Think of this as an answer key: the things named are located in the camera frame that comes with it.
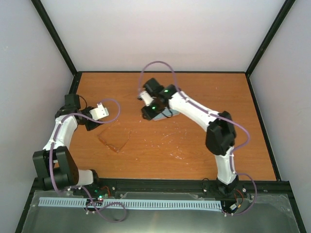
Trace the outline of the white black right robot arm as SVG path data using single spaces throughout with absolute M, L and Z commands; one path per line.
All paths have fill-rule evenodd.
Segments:
M 205 145 L 216 160 L 219 192 L 226 196 L 231 194 L 239 178 L 233 163 L 237 134 L 230 113 L 213 111 L 194 101 L 175 85 L 164 87 L 155 78 L 148 80 L 142 89 L 138 98 L 145 103 L 141 110 L 144 119 L 152 120 L 165 110 L 174 110 L 194 121 L 206 132 Z

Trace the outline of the orange transparent sunglasses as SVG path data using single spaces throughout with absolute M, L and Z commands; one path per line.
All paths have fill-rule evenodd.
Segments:
M 108 149 L 120 153 L 131 137 L 132 129 L 116 120 L 98 134 L 98 140 Z

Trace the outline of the light blue cleaning cloth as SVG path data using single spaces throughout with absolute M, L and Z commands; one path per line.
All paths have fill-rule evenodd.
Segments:
M 167 119 L 167 118 L 170 118 L 170 117 L 171 116 L 167 116 L 167 115 L 164 115 L 164 114 L 159 114 L 153 120 L 154 121 L 159 121 L 159 120 Z

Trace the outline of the white pink glasses case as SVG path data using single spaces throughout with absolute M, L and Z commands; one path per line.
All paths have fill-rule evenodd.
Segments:
M 173 110 L 173 109 L 165 108 L 165 110 L 162 113 L 160 113 L 160 114 L 164 114 L 164 115 L 173 117 L 173 116 L 178 115 L 179 112 L 176 111 L 176 110 Z

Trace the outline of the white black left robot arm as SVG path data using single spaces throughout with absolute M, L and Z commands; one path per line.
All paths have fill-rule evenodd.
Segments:
M 33 154 L 37 178 L 43 190 L 61 190 L 66 187 L 84 185 L 90 195 L 97 195 L 101 183 L 96 180 L 95 170 L 80 170 L 69 151 L 72 136 L 79 125 L 87 131 L 100 126 L 99 120 L 109 116 L 102 103 L 96 107 L 80 105 L 77 94 L 65 95 L 65 104 L 55 114 L 55 126 L 47 144 Z

